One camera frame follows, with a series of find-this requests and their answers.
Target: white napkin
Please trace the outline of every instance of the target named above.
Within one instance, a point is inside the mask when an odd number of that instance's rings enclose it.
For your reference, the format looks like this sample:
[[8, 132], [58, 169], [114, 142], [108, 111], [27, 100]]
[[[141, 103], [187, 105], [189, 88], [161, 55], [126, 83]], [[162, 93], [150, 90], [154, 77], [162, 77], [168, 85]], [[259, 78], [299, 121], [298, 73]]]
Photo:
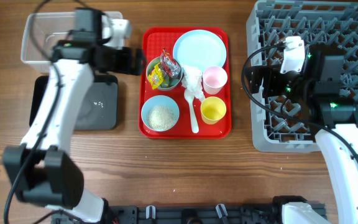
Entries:
[[181, 81], [181, 85], [190, 91], [190, 93], [192, 93], [201, 102], [204, 101], [205, 96], [203, 93], [203, 86], [201, 84], [203, 72], [200, 69], [189, 65], [184, 65], [182, 68], [185, 76]]

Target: pink cup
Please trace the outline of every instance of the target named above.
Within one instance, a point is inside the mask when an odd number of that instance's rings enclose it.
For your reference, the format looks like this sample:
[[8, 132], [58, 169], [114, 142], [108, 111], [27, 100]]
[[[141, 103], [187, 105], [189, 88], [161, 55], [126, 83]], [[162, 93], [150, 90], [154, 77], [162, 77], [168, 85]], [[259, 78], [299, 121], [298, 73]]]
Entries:
[[209, 67], [203, 74], [203, 86], [206, 93], [215, 95], [227, 82], [227, 73], [221, 67]]

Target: red candy wrapper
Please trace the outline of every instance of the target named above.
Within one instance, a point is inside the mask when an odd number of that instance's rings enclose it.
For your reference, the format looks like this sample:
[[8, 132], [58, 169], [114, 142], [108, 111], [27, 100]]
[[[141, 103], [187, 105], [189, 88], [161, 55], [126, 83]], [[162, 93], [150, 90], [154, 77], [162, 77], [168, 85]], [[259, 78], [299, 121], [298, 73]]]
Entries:
[[162, 49], [160, 66], [171, 79], [178, 78], [181, 67], [165, 49]]

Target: spoon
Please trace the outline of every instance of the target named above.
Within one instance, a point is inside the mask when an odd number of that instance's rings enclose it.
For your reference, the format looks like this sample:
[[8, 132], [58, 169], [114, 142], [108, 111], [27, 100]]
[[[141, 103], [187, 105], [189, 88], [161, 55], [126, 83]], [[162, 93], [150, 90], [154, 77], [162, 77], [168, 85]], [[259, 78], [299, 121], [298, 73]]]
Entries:
[[187, 89], [185, 90], [185, 99], [187, 103], [189, 103], [189, 108], [190, 108], [191, 131], [196, 134], [198, 133], [198, 123], [193, 107], [194, 95], [191, 94], [190, 91], [188, 91]]

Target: wooden surface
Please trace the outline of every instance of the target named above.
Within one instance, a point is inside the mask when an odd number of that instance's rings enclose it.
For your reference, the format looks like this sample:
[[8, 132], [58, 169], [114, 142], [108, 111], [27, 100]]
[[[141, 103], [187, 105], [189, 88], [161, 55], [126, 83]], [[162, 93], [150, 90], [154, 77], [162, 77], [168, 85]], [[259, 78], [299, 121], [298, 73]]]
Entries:
[[[0, 1], [0, 223], [9, 188], [1, 154], [18, 145], [28, 130], [35, 79], [40, 75], [20, 61], [27, 16], [35, 4]], [[263, 203], [276, 195], [302, 195], [326, 204], [337, 222], [331, 182], [320, 152], [261, 153], [252, 145], [250, 103], [241, 89], [246, 59], [246, 20], [254, 1], [93, 1], [104, 11], [120, 11], [134, 31], [131, 46], [153, 26], [217, 26], [229, 36], [232, 131], [222, 140], [151, 140], [137, 129], [139, 77], [119, 79], [119, 124], [112, 131], [78, 131], [71, 155], [85, 185], [111, 205], [216, 205]], [[72, 11], [73, 3], [48, 4], [43, 11]], [[11, 223], [30, 223], [47, 211], [17, 203]]]

